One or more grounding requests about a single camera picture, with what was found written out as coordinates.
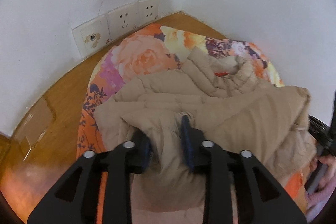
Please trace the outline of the pink right sleeve forearm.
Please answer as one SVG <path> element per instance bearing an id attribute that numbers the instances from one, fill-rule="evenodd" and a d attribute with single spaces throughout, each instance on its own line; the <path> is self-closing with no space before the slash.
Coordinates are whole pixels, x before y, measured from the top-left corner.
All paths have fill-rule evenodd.
<path id="1" fill-rule="evenodd" d="M 335 176 L 319 192 L 314 192 L 313 194 L 305 193 L 305 197 L 307 200 L 305 217 L 307 223 L 311 223 L 315 219 L 315 217 L 321 212 L 334 190 Z"/>

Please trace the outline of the person's right hand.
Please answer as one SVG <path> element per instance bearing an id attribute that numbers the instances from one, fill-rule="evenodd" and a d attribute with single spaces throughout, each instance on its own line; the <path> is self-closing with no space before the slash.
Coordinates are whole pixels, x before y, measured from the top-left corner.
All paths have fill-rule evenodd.
<path id="1" fill-rule="evenodd" d="M 321 180 L 318 184 L 318 190 L 323 190 L 325 186 L 331 182 L 331 179 L 335 176 L 335 157 L 332 155 L 327 156 L 317 156 L 313 158 L 313 160 L 310 162 L 310 171 L 314 172 L 317 168 L 318 162 L 321 162 L 322 164 L 325 164 L 328 166 L 328 169 L 326 173 L 323 175 Z"/>

